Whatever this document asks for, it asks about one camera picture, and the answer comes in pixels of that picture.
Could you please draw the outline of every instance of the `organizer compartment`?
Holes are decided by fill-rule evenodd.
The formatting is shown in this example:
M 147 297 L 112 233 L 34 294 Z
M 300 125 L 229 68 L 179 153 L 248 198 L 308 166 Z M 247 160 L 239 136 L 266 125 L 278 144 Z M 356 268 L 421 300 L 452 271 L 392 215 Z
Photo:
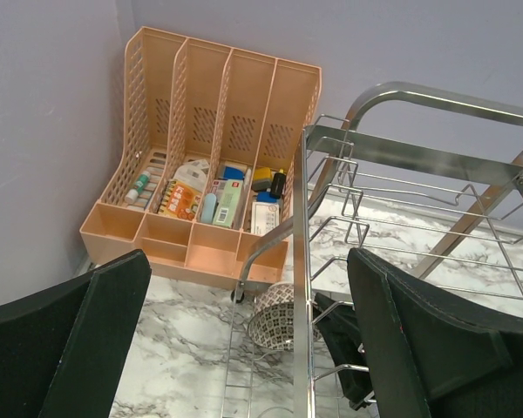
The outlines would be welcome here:
M 317 67 L 141 28 L 126 46 L 122 159 L 80 230 L 92 260 L 105 263 L 141 248 L 156 274 L 234 288 L 246 251 L 258 239 L 247 232 L 252 180 L 234 230 L 157 214 L 166 184 L 189 159 L 208 159 L 206 189 L 225 161 L 252 170 L 282 168 L 287 218 L 293 153 L 319 92 Z M 149 168 L 158 176 L 156 186 L 148 185 L 151 197 L 144 193 L 127 205 L 126 193 Z M 287 248 L 283 242 L 257 259 L 254 281 L 278 281 Z

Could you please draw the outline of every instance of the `marble countertop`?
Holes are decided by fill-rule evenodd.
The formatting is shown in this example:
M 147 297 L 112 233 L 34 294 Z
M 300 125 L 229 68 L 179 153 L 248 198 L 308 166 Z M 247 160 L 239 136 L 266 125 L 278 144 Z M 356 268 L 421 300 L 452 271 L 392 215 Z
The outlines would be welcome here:
M 331 214 L 340 211 L 340 205 L 339 202 L 326 200 L 311 221 L 311 231 Z M 393 212 L 386 207 L 362 206 L 359 214 L 365 218 L 449 229 L 442 221 L 399 210 Z M 331 256 L 346 256 L 352 246 L 343 242 L 345 231 L 346 225 L 331 221 L 329 227 L 311 243 L 312 272 Z M 485 231 L 477 231 L 476 234 L 492 236 Z M 426 252 L 440 236 L 441 233 L 370 222 L 365 244 Z M 418 262 L 418 256 L 410 253 L 373 251 L 405 270 L 410 270 Z M 507 251 L 513 263 L 523 267 L 523 242 L 518 246 L 508 246 Z M 505 264 L 497 243 L 481 239 L 467 239 L 453 255 L 479 262 Z M 314 280 L 314 288 L 348 293 L 345 267 L 341 262 L 331 265 Z M 283 279 L 292 280 L 290 259 Z M 520 273 L 520 279 L 523 282 L 523 273 Z M 520 295 L 509 270 L 452 260 L 444 261 L 428 281 L 437 285 Z M 523 317 L 522 300 L 456 293 L 482 305 Z M 248 383 L 251 379 L 252 401 L 248 402 L 250 393 L 244 388 L 228 388 L 224 394 L 233 309 L 228 291 L 153 276 L 112 404 L 111 418 L 242 418 L 248 416 L 248 404 L 251 418 L 257 418 L 266 410 L 264 418 L 293 416 L 286 409 L 268 410 L 274 407 L 292 408 L 292 356 L 290 353 L 263 353 L 246 338 L 245 327 L 252 313 L 251 300 L 235 308 L 228 379 L 229 383 L 236 381 L 237 384 Z M 325 369 L 331 366 L 325 346 L 318 345 L 316 367 Z M 377 416 L 376 408 L 357 412 L 350 410 L 339 395 L 335 376 L 318 381 L 317 416 Z

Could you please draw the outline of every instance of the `gray wall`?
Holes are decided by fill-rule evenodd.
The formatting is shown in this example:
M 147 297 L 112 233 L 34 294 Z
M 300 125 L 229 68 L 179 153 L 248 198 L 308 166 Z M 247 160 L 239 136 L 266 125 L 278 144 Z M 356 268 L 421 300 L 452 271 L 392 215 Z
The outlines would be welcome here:
M 523 0 L 132 0 L 132 6 L 138 27 L 321 65 L 320 112 L 344 116 L 358 94 L 391 80 L 523 106 Z M 407 104 L 378 106 L 360 129 L 503 161 L 523 148 L 522 128 Z M 362 170 L 437 181 L 368 164 Z M 523 227 L 523 218 L 511 221 Z
M 114 0 L 0 1 L 0 304 L 85 254 L 79 226 L 121 151 L 122 47 Z

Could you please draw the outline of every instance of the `metal rack frame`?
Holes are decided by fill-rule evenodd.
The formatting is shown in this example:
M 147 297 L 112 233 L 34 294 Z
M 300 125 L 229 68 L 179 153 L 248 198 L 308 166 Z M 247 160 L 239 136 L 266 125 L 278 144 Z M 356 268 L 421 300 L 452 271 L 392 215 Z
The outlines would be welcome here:
M 463 263 L 473 263 L 498 268 L 500 270 L 507 270 L 513 276 L 520 290 L 520 296 L 482 292 L 459 287 L 443 286 L 443 288 L 450 291 L 478 293 L 487 296 L 523 300 L 523 284 L 518 275 L 518 273 L 523 273 L 523 266 L 515 266 L 506 250 L 506 246 L 519 244 L 523 240 L 523 235 L 517 239 L 502 239 L 497 229 L 497 224 L 503 222 L 507 217 L 520 209 L 523 203 L 513 208 L 504 216 L 493 217 L 491 215 L 492 210 L 499 205 L 512 190 L 519 191 L 523 197 L 523 151 L 511 164 L 508 164 L 459 155 L 452 152 L 442 152 L 417 145 L 408 145 L 391 139 L 357 132 L 357 127 L 366 112 L 375 105 L 389 100 L 400 100 L 443 111 L 451 111 L 510 125 L 523 126 L 522 108 L 423 87 L 417 84 L 393 82 L 380 84 L 363 93 L 350 107 L 346 118 L 322 115 L 313 125 L 307 126 L 303 130 L 303 138 L 295 154 L 293 184 L 294 215 L 282 222 L 276 229 L 261 237 L 250 249 L 249 256 L 243 265 L 241 277 L 234 293 L 235 299 L 239 300 L 248 281 L 249 269 L 255 259 L 261 253 L 287 238 L 292 233 L 295 286 L 295 416 L 306 416 L 308 418 L 316 416 L 315 382 L 322 377 L 321 375 L 316 376 L 314 372 L 314 341 L 312 340 L 312 328 L 318 320 L 314 320 L 312 317 L 313 300 L 311 281 L 319 276 L 332 263 L 346 260 L 344 257 L 333 257 L 317 272 L 314 274 L 311 273 L 309 242 L 313 240 L 331 220 L 345 222 L 348 225 L 344 238 L 344 242 L 347 244 L 424 256 L 411 271 L 413 275 L 421 279 L 425 279 L 444 260 L 455 260 Z M 332 128 L 319 125 L 318 122 L 321 118 L 339 120 L 343 122 L 342 127 Z M 308 150 L 328 154 L 328 157 L 323 161 L 322 171 L 310 196 L 308 182 L 313 174 L 311 176 L 307 174 L 306 164 L 307 157 L 309 156 Z M 469 184 L 462 191 L 456 191 L 434 185 L 371 176 L 358 172 L 357 161 L 359 160 L 409 169 L 416 172 L 435 174 L 450 179 L 464 180 L 469 182 Z M 392 182 L 395 187 L 391 189 L 360 187 L 355 183 L 357 177 L 373 177 L 387 180 Z M 482 195 L 479 195 L 472 183 L 487 184 L 489 187 Z M 425 189 L 425 192 L 406 191 L 403 190 L 403 185 L 419 186 Z M 310 235 L 309 219 L 316 213 L 326 193 L 332 189 L 336 189 L 344 195 L 342 211 L 340 214 L 333 215 L 326 219 L 326 221 Z M 431 194 L 431 191 L 451 193 L 453 199 L 441 199 Z M 453 206 L 453 208 L 419 204 L 402 199 L 378 197 L 371 195 L 372 192 L 391 192 L 396 195 L 416 194 L 434 201 L 439 201 L 444 205 Z M 471 196 L 474 198 L 474 203 L 468 210 L 457 209 L 459 198 L 462 196 Z M 358 214 L 358 207 L 363 199 L 377 199 L 385 202 L 419 206 L 450 214 L 457 214 L 460 215 L 460 218 L 450 230 L 384 221 L 382 219 L 364 218 Z M 377 246 L 364 242 L 370 229 L 370 222 L 390 223 L 396 226 L 443 233 L 444 235 L 429 253 Z M 472 231 L 482 222 L 487 223 L 492 233 L 491 238 L 472 234 Z M 351 238 L 353 226 L 356 228 L 354 240 Z M 506 263 L 499 264 L 480 260 L 466 260 L 451 256 L 451 252 L 467 238 L 483 239 L 497 243 Z M 325 314 L 328 314 L 333 308 L 334 307 L 326 311 Z M 360 366 L 342 365 L 330 370 L 328 374 L 357 367 Z M 375 400 L 371 398 L 369 394 L 368 402 L 373 401 Z

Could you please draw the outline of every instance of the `barcode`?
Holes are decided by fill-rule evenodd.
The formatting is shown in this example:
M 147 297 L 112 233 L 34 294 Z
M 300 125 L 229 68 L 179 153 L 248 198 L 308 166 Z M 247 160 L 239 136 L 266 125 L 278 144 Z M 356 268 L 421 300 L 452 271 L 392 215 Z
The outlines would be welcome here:
M 221 211 L 219 212 L 219 218 L 217 218 L 217 222 L 224 222 L 225 219 L 227 219 L 227 215 L 228 209 L 226 207 L 221 209 Z

